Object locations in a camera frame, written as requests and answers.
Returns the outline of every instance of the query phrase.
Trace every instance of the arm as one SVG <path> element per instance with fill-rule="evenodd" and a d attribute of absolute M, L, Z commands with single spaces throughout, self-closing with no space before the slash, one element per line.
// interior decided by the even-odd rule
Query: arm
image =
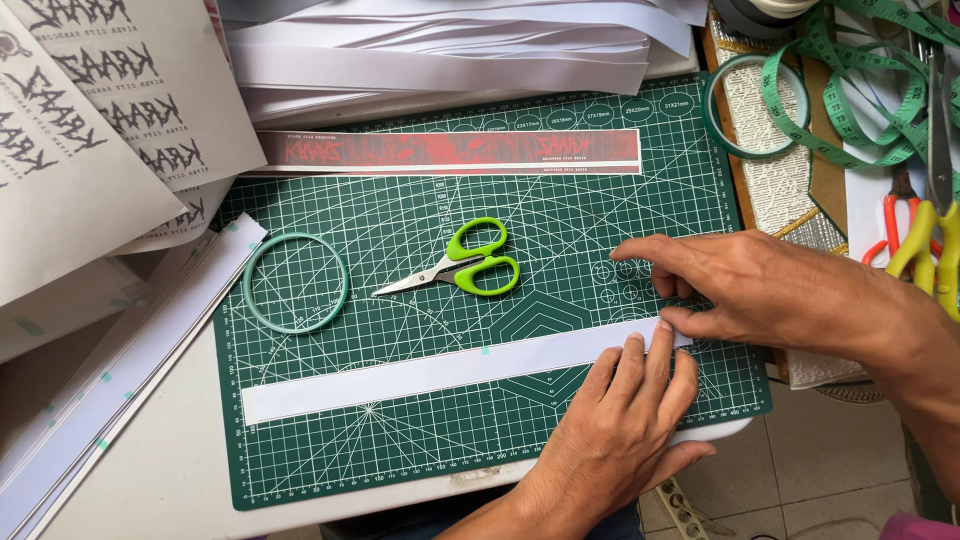
<path fill-rule="evenodd" d="M 715 308 L 665 307 L 689 337 L 802 349 L 859 362 L 960 502 L 960 330 L 916 286 L 867 265 L 758 231 L 626 240 L 614 260 L 654 263 L 661 297 L 693 290 Z"/>
<path fill-rule="evenodd" d="M 631 334 L 590 368 L 537 465 L 507 495 L 482 506 L 438 536 L 576 539 L 640 493 L 716 451 L 686 441 L 667 448 L 697 395 L 697 364 L 678 350 L 660 323 L 646 359 L 643 337 Z"/>

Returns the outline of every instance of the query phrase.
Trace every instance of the red printed strip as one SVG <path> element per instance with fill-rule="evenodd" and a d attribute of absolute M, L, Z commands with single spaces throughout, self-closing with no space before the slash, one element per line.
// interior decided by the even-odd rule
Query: red printed strip
<path fill-rule="evenodd" d="M 257 132 L 256 176 L 640 172 L 637 130 L 334 134 Z"/>

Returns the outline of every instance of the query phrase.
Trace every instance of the scissors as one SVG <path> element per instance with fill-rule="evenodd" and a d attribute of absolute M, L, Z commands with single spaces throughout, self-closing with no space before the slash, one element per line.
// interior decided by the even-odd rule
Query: scissors
<path fill-rule="evenodd" d="M 936 53 L 931 53 L 929 94 L 927 95 L 927 162 L 924 200 L 917 205 L 910 233 L 890 258 L 887 274 L 899 277 L 907 264 L 914 264 L 913 283 L 933 296 L 936 276 L 937 302 L 951 319 L 960 323 L 957 311 L 957 274 L 960 266 L 960 209 L 953 200 L 953 165 L 947 133 L 945 110 L 949 97 L 943 91 L 941 68 Z M 945 81 L 952 81 L 946 76 Z M 937 264 L 930 256 L 933 230 L 940 226 L 944 237 L 943 253 Z"/>
<path fill-rule="evenodd" d="M 464 233 L 484 223 L 495 225 L 500 230 L 500 236 L 491 244 L 478 248 L 465 248 L 461 243 Z M 500 220 L 492 217 L 478 217 L 468 221 L 450 238 L 450 242 L 446 244 L 446 253 L 433 268 L 411 274 L 407 278 L 376 290 L 373 292 L 373 297 L 397 294 L 432 282 L 454 283 L 466 292 L 479 296 L 503 294 L 514 288 L 520 279 L 520 267 L 513 258 L 492 256 L 493 250 L 503 247 L 505 243 L 507 243 L 507 228 Z M 473 278 L 477 272 L 501 264 L 509 264 L 514 269 L 514 277 L 509 283 L 492 290 L 482 289 L 474 284 Z"/>

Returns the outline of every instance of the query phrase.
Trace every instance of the orange pliers handle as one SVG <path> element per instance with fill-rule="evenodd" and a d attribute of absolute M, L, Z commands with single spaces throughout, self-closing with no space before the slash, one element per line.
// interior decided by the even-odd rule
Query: orange pliers handle
<path fill-rule="evenodd" d="M 888 194 L 883 197 L 883 225 L 887 232 L 887 239 L 880 240 L 872 248 L 867 250 L 867 253 L 863 254 L 863 259 L 861 262 L 864 264 L 870 264 L 874 261 L 874 258 L 883 251 L 883 248 L 890 247 L 890 257 L 892 257 L 897 250 L 900 248 L 900 230 L 897 228 L 897 200 L 899 197 L 897 195 Z M 911 197 L 906 200 L 907 204 L 910 205 L 910 225 L 913 226 L 913 218 L 917 215 L 917 205 L 920 204 L 920 197 Z M 944 252 L 944 247 L 940 245 L 940 242 L 930 239 L 930 253 L 934 257 L 940 258 L 940 255 Z"/>

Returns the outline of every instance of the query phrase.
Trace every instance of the green scissor handle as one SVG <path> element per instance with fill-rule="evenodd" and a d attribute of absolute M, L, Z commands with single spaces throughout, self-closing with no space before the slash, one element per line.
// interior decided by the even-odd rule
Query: green scissor handle
<path fill-rule="evenodd" d="M 933 208 L 933 203 L 921 201 L 917 205 L 910 233 L 887 264 L 887 274 L 899 278 L 912 260 L 913 283 L 930 296 L 933 296 L 933 277 L 937 269 L 930 257 L 930 237 L 936 226 L 937 210 Z"/>
<path fill-rule="evenodd" d="M 497 238 L 493 243 L 485 246 L 472 249 L 465 248 L 461 243 L 464 234 L 473 227 L 484 223 L 495 225 L 500 230 L 500 237 Z M 502 222 L 500 222 L 499 219 L 493 217 L 478 217 L 476 219 L 467 221 L 463 227 L 458 229 L 457 232 L 453 234 L 453 237 L 450 238 L 450 243 L 446 245 L 446 256 L 450 260 L 463 260 L 465 258 L 476 257 L 478 255 L 482 255 L 486 258 L 484 258 L 479 264 L 468 266 L 467 268 L 464 268 L 463 270 L 454 274 L 453 281 L 457 283 L 457 286 L 464 289 L 466 292 L 480 296 L 503 294 L 514 288 L 514 285 L 516 285 L 516 282 L 520 279 L 520 266 L 516 264 L 516 261 L 513 260 L 513 258 L 510 257 L 491 257 L 493 250 L 502 247 L 505 243 L 507 243 L 507 228 Z M 514 277 L 509 283 L 493 290 L 481 289 L 474 284 L 473 277 L 477 274 L 477 272 L 486 270 L 488 268 L 493 268 L 494 266 L 504 263 L 509 264 L 514 269 Z"/>
<path fill-rule="evenodd" d="M 960 267 L 960 208 L 950 203 L 947 215 L 939 219 L 944 234 L 944 252 L 937 264 L 937 302 L 947 310 L 954 322 L 960 323 L 957 311 L 957 279 Z"/>
<path fill-rule="evenodd" d="M 937 225 L 944 234 L 944 252 L 937 265 L 930 256 L 930 237 Z M 957 312 L 957 267 L 960 265 L 960 209 L 950 204 L 947 215 L 939 217 L 929 201 L 917 205 L 913 226 L 897 252 L 887 264 L 887 274 L 899 277 L 906 265 L 913 261 L 913 283 L 933 296 L 936 276 L 937 302 L 951 319 L 960 323 Z"/>
<path fill-rule="evenodd" d="M 476 284 L 473 283 L 473 276 L 481 270 L 486 270 L 487 268 L 493 268 L 499 264 L 507 263 L 514 268 L 514 277 L 510 280 L 509 283 L 503 285 L 498 289 L 487 290 L 482 288 L 477 288 Z M 520 279 L 520 266 L 516 264 L 516 261 L 511 257 L 487 257 L 483 259 L 480 264 L 474 266 L 468 266 L 463 270 L 457 272 L 453 275 L 453 281 L 457 283 L 457 286 L 464 289 L 466 292 L 471 292 L 473 294 L 478 294 L 480 296 L 493 296 L 497 294 L 503 294 L 508 290 L 514 288 L 516 282 Z"/>
<path fill-rule="evenodd" d="M 464 234 L 470 229 L 481 225 L 483 223 L 490 223 L 495 225 L 500 230 L 500 237 L 497 238 L 493 243 L 487 244 L 486 246 L 480 246 L 479 248 L 467 249 L 461 242 Z M 465 258 L 471 258 L 478 255 L 483 255 L 489 257 L 492 255 L 493 250 L 503 246 L 507 243 L 507 228 L 504 227 L 503 223 L 499 219 L 493 217 L 478 217 L 476 219 L 467 221 L 463 227 L 457 229 L 457 232 L 453 234 L 453 237 L 450 238 L 450 243 L 446 244 L 446 256 L 450 260 L 463 260 Z"/>

